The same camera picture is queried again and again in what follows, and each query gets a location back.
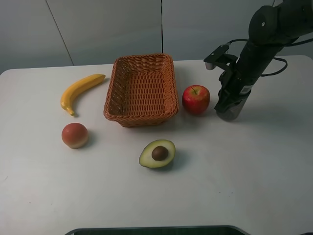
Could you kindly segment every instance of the peach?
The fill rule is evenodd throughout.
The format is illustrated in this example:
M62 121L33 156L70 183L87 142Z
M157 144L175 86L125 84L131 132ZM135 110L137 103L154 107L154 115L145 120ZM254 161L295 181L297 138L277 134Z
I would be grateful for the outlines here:
M64 127L62 140L70 148L80 148L88 142L88 130L80 123L71 123Z

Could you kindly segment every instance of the wall seam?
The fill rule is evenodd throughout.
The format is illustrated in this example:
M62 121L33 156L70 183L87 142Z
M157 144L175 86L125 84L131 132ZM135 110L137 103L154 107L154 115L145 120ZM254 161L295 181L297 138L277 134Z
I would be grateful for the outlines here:
M161 0L161 45L163 53L163 0Z
M55 18L54 18L53 14L52 14L52 11L51 11L51 8L50 8L50 6L49 6L49 3L48 3L47 0L45 0L45 2L47 3L47 6L48 6L49 11L50 11L50 13L51 13L51 16L52 16L52 18L53 18L53 20L54 20L54 23L55 23L55 25L57 26L57 29L58 29L58 31L59 31L59 34L60 34L61 39L62 39L62 41L63 41L63 44L64 44L64 46L65 46L65 49L67 50L67 54L68 54L68 56L69 56L69 59L71 60L73 66L75 66L74 63L73 63L72 57L70 56L70 53L69 53L69 51L68 51L67 45L65 44L65 41L64 41L64 39L63 39L63 37L62 37L62 34L61 34L60 29L59 29L59 27L58 27L58 24L57 24L57 22L55 21Z

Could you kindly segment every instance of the apple stem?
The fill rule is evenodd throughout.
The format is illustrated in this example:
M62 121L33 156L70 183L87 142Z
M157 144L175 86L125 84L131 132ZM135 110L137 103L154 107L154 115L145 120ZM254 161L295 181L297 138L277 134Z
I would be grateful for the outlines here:
M194 90L194 92L196 93L196 94L198 94L197 92L196 92L196 90L193 88L193 87L191 87L193 90Z

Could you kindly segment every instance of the basket rim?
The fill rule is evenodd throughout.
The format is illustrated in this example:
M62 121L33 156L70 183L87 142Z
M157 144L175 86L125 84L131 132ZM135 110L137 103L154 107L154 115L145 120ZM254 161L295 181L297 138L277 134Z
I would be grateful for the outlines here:
M149 115L113 115L109 113L109 100L111 98L111 92L109 92L111 89L110 87L112 87L113 85L113 80L115 79L115 71L117 68L117 65L120 63L120 61L122 59L127 59L127 58L134 58L134 57L156 57L156 56L165 56L168 59L170 59L170 63L171 63L171 67L172 67L172 74L173 74L173 79L172 79L172 86L174 87L174 90L176 92L173 92L172 94L174 95L175 98L175 102L173 102L173 107L171 109L171 111L169 112L164 112L161 114L149 114ZM108 87L108 93L107 93L107 97L106 97L106 102L105 102L105 107L104 107L104 111L103 114L106 117L106 119L110 120L110 119L120 119L117 120L117 122L119 121L123 121L124 119L129 119L129 118L154 118L154 120L156 120L157 117L159 118L165 118L166 116L168 116L169 118L172 117L173 115L177 114L177 112L179 111L179 98L178 98L178 94L177 94L177 88L176 88L176 80L175 80L175 70L174 70L174 63L173 63L173 58L171 55L167 54L167 53L152 53L152 54L144 54L144 55L126 55L126 56L121 56L118 57L113 65L113 69L112 69L112 75L111 75L111 79L110 79L110 84Z

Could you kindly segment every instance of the toy fruit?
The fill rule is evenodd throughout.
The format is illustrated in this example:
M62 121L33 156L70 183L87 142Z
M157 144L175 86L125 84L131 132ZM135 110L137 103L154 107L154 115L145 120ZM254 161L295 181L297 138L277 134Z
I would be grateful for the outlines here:
M193 115L204 113L210 103L210 92L199 85L187 87L182 95L182 105L187 112Z
M82 80L75 82L66 91L61 97L61 107L67 111L71 116L75 115L75 112L72 108L73 102L78 95L84 91L102 83L106 76L103 74L94 74L88 77L83 78Z
M143 149L139 164L147 168L166 166L174 159L175 150L175 145L171 141L153 141Z
M80 148L88 142L88 130L80 123L71 123L64 127L62 140L70 148Z

